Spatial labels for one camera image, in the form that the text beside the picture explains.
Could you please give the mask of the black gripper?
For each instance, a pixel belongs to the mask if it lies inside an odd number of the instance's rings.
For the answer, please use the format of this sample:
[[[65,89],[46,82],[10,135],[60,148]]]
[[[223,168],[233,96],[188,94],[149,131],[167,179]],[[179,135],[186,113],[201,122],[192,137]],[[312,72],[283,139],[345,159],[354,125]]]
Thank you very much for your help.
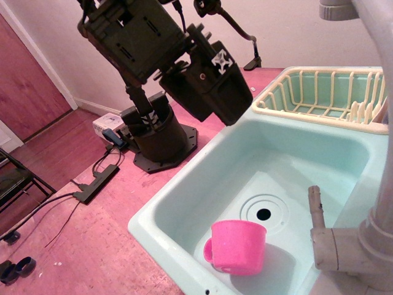
[[[253,97],[221,41],[210,44],[202,24],[187,28],[190,62],[178,61],[159,79],[160,86],[188,113],[204,121],[214,113],[226,126],[235,124]]]

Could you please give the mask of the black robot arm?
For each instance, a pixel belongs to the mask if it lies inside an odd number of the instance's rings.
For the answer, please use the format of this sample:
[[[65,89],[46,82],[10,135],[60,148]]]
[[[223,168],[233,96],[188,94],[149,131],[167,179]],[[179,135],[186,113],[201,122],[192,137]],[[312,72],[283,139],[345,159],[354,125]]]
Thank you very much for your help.
[[[253,97],[223,43],[203,25],[180,28],[159,1],[81,1],[77,27],[119,72],[140,124],[154,127],[158,110],[142,86],[149,78],[198,120],[215,114],[235,124]]]

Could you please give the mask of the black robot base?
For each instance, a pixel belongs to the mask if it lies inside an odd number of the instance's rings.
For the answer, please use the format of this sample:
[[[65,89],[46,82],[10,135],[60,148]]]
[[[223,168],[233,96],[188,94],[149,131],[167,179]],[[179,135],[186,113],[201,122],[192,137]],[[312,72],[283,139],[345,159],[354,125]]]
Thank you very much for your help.
[[[198,130],[179,123],[163,92],[149,97],[149,102],[155,115],[153,127],[134,106],[122,111],[120,117],[130,133],[133,163],[152,174],[179,166],[197,148]]]

